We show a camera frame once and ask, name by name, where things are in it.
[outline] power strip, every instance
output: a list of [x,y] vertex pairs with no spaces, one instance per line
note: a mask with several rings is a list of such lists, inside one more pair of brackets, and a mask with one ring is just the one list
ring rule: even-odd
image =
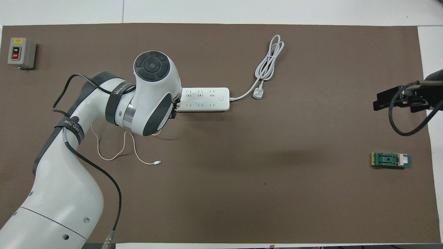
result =
[[225,112],[229,110],[229,89],[226,87],[184,87],[177,112]]

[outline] power plug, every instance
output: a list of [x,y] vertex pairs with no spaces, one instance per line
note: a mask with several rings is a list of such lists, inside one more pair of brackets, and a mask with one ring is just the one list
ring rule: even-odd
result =
[[252,94],[252,96],[256,99],[261,99],[263,97],[263,89],[257,87],[254,90],[254,93]]
[[183,87],[177,112],[225,112],[229,110],[226,87]]

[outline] white connector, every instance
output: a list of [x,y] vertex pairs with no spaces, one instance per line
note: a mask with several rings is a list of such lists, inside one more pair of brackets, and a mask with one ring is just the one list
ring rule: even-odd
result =
[[183,87],[177,112],[225,112],[229,110],[226,87]]
[[252,96],[253,96],[254,98],[256,98],[256,99],[261,99],[261,98],[263,97],[263,89],[257,87],[257,88],[254,90],[254,93],[252,93]]
[[408,163],[408,157],[404,154],[398,154],[398,165],[403,166]]

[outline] brown tabletop mat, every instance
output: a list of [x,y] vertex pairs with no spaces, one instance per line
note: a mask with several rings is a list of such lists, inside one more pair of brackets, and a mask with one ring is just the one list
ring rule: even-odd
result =
[[[159,50],[183,87],[229,87],[242,95],[273,35],[286,46],[264,97],[231,103],[225,113],[179,113],[157,137],[136,136],[140,163],[105,162],[95,137],[79,148],[120,184],[115,242],[391,243],[440,242],[427,128],[401,137],[378,92],[422,78],[416,27],[91,24],[3,28],[0,54],[0,226],[25,200],[32,163],[61,118],[51,105],[73,73],[112,71],[134,82],[138,54]],[[37,43],[35,70],[7,65],[9,39]],[[61,109],[77,98],[76,79]],[[403,129],[424,113],[396,109]],[[124,129],[94,123],[103,154],[117,153]],[[372,167],[371,152],[408,153],[412,168]],[[117,192],[86,168],[104,194],[88,242],[103,242]]]

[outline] emergency stop switch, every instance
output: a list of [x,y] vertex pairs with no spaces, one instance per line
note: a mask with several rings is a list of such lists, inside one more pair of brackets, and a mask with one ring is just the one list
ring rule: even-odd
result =
[[11,38],[8,64],[20,69],[34,68],[35,48],[35,43],[28,38]]

